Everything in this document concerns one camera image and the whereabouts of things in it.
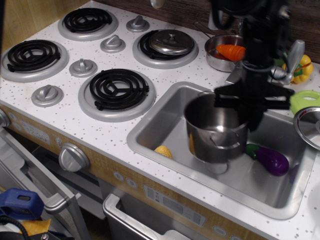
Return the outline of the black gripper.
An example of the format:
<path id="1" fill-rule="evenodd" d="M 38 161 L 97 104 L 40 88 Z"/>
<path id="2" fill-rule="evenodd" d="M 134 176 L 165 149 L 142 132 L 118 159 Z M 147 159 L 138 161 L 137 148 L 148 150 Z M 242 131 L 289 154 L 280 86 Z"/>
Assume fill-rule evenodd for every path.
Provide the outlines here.
<path id="1" fill-rule="evenodd" d="M 278 69 L 273 63 L 268 66 L 241 63 L 234 70 L 237 74 L 229 76 L 234 83 L 214 89 L 215 106 L 250 112 L 247 127 L 254 132 L 266 110 L 290 107 L 290 98 L 295 91 L 270 82 L 271 74 Z"/>

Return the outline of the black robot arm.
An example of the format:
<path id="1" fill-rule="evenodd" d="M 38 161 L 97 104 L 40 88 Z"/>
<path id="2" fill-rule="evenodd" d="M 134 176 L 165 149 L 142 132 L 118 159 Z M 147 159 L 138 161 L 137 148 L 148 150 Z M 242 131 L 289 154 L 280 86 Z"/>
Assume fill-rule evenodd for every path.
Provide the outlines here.
<path id="1" fill-rule="evenodd" d="M 242 19 L 246 49 L 242 74 L 231 85 L 214 89 L 215 105 L 233 108 L 255 131 L 268 109 L 287 110 L 294 91 L 268 81 L 274 60 L 283 57 L 290 43 L 290 17 L 286 0 L 213 0 L 212 19 L 220 30 Z"/>

